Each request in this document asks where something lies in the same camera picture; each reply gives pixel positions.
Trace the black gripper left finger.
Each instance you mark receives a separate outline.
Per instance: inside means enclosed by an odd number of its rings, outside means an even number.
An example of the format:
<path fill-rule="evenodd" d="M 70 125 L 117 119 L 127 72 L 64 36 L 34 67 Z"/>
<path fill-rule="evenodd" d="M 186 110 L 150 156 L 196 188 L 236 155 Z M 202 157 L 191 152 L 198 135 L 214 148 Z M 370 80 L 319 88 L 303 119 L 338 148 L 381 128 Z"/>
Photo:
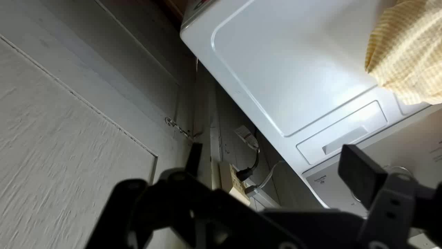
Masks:
<path fill-rule="evenodd" d="M 205 224 L 196 214 L 197 199 L 209 189 L 196 179 L 202 145 L 190 146 L 185 167 L 164 170 L 157 182 L 118 181 L 84 249 L 146 249 L 153 232 L 171 228 L 191 249 L 208 249 Z"/>

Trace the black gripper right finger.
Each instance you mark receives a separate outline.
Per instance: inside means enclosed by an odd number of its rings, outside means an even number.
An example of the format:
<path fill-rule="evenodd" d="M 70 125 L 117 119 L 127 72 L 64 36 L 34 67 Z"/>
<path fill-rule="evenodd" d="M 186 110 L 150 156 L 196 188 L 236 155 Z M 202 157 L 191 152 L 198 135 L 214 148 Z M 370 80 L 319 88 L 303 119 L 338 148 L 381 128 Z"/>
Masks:
<path fill-rule="evenodd" d="M 343 145 L 338 175 L 367 208 L 353 244 L 357 249 L 411 249 L 411 228 L 442 246 L 442 188 L 421 185 L 400 171 L 385 171 L 356 145 Z"/>

